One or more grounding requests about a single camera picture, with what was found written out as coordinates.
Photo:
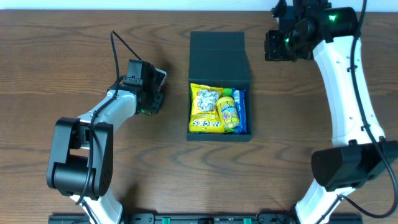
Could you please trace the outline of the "yellow snack bag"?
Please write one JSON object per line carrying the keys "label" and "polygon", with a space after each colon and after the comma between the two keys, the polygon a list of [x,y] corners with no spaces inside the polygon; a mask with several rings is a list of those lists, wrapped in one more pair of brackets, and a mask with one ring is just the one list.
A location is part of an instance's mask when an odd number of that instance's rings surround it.
{"label": "yellow snack bag", "polygon": [[188,130],[190,133],[224,133],[217,112],[217,101],[224,89],[208,85],[191,83],[192,107]]}

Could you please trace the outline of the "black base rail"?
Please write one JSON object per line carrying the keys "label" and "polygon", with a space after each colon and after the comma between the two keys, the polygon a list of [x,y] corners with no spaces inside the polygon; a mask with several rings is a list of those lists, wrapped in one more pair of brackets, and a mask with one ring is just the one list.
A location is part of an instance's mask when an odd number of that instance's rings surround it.
{"label": "black base rail", "polygon": [[[49,224],[90,223],[88,215],[51,215]],[[261,213],[251,215],[154,215],[135,213],[127,215],[119,223],[127,224],[277,224],[298,223],[290,215],[282,213]],[[331,224],[363,224],[359,215],[332,215]]]}

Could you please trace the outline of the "black gift box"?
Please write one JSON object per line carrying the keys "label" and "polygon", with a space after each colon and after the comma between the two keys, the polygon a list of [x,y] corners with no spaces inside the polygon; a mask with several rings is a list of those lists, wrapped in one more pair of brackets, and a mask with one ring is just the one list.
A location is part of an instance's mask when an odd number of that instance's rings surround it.
{"label": "black gift box", "polygon": [[244,32],[190,33],[188,82],[245,90],[246,134],[210,134],[187,131],[188,141],[249,142],[253,137],[251,68]]}

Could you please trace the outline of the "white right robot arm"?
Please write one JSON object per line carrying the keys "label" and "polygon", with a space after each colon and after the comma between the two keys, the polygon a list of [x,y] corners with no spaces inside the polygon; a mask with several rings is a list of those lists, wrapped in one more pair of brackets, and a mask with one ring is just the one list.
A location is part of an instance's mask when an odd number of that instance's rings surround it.
{"label": "white right robot arm", "polygon": [[351,7],[334,8],[328,1],[279,1],[272,9],[279,27],[266,34],[267,61],[313,60],[325,85],[332,122],[332,148],[314,152],[314,179],[293,207],[286,223],[357,223],[332,213],[366,182],[387,172],[397,142],[385,138],[371,104],[361,60],[364,16]]}

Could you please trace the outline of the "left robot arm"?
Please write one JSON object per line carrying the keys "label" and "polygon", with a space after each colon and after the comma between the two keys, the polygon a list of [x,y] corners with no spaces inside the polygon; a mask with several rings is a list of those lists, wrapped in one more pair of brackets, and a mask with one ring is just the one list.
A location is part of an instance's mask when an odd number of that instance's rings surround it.
{"label": "left robot arm", "polygon": [[77,118],[60,118],[53,133],[46,181],[71,198],[83,215],[51,215],[49,223],[122,223],[123,206],[110,188],[114,135],[139,113],[157,114],[167,73],[130,60],[105,98]]}

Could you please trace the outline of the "green red chocolate bar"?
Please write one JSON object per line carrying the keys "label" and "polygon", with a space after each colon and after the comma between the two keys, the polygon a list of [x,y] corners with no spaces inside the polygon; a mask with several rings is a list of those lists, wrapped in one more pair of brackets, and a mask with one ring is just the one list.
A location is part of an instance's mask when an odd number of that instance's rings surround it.
{"label": "green red chocolate bar", "polygon": [[145,110],[145,109],[141,109],[141,110],[140,110],[140,113],[141,113],[141,114],[144,114],[144,115],[146,115],[146,116],[152,116],[152,115],[153,115],[153,113],[152,113],[151,111]]}

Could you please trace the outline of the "blue Oreo cookie pack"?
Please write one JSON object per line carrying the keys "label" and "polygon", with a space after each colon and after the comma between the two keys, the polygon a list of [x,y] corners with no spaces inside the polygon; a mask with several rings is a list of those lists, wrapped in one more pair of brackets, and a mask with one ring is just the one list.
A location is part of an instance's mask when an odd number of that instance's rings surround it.
{"label": "blue Oreo cookie pack", "polygon": [[247,134],[247,117],[246,117],[246,104],[245,104],[246,90],[233,89],[232,96],[236,111],[238,113],[239,124],[234,128],[235,134]]}

